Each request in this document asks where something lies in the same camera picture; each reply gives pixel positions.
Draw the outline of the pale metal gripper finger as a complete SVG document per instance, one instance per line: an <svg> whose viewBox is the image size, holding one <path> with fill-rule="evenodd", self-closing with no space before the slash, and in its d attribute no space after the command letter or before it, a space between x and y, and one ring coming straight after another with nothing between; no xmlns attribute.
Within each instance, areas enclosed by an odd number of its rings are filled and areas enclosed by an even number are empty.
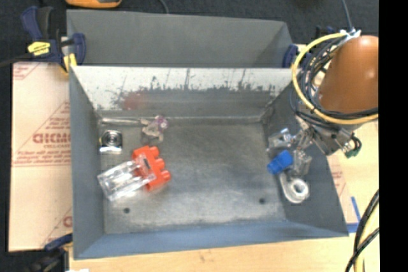
<svg viewBox="0 0 408 272"><path fill-rule="evenodd" d="M301 135L301 131L292 134L288 128L283 128L268 137L268 149L294 148L299 143Z"/></svg>
<svg viewBox="0 0 408 272"><path fill-rule="evenodd" d="M305 176L309 172L311 162L312 157L304 150L294 150L291 174L293 176Z"/></svg>

